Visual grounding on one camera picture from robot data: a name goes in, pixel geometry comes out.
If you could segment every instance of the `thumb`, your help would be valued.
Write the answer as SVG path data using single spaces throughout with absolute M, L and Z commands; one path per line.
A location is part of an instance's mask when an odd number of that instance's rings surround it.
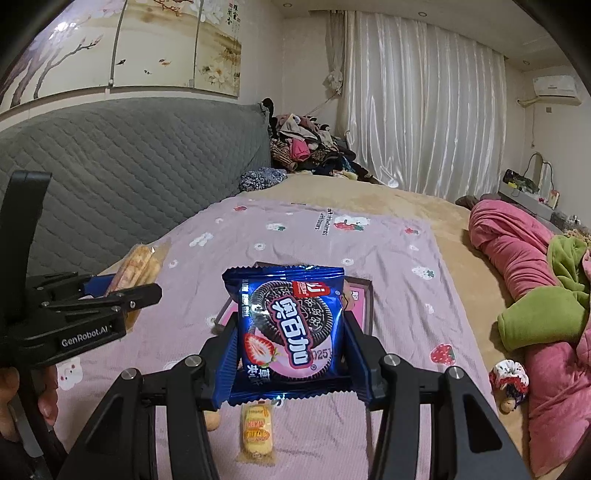
M 18 441 L 18 433 L 8 410 L 8 402 L 17 394 L 18 384 L 16 368 L 0 368 L 0 435 L 11 441 Z

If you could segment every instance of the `human hand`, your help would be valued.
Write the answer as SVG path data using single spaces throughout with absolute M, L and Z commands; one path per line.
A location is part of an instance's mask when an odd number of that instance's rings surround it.
M 47 367 L 42 373 L 46 387 L 39 396 L 37 405 L 45 421 L 53 427 L 57 419 L 57 368 Z M 0 435 L 12 442 L 19 441 L 19 436 L 8 410 L 8 403 L 17 394 L 18 385 L 16 368 L 0 368 Z

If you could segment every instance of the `transparent plastic wrapper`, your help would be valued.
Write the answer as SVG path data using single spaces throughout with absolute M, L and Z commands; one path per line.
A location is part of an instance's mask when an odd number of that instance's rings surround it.
M 242 405 L 240 421 L 240 453 L 237 462 L 275 465 L 272 409 L 270 402 Z
M 138 287 L 154 283 L 164 259 L 170 250 L 170 240 L 152 247 L 151 245 L 135 245 L 125 256 L 119 270 L 113 277 L 105 295 L 124 288 Z M 138 319 L 140 310 L 129 312 L 125 317 L 125 328 L 130 332 Z

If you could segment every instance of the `green fleece blanket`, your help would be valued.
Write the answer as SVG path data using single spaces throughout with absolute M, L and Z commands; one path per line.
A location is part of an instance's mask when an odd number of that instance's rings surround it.
M 581 267 L 587 245 L 577 238 L 555 236 L 548 264 L 561 287 L 537 287 L 498 316 L 507 350 L 533 345 L 579 341 L 589 318 L 589 280 Z

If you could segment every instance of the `curtain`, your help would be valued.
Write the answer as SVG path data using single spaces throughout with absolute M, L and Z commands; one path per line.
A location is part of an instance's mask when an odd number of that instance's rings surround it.
M 340 131 L 391 187 L 455 201 L 496 192 L 505 145 L 505 62 L 456 33 L 346 13 Z
M 326 80 L 334 93 L 343 89 L 343 65 L 345 63 L 345 12 L 331 10 L 326 24 L 326 54 L 329 74 Z

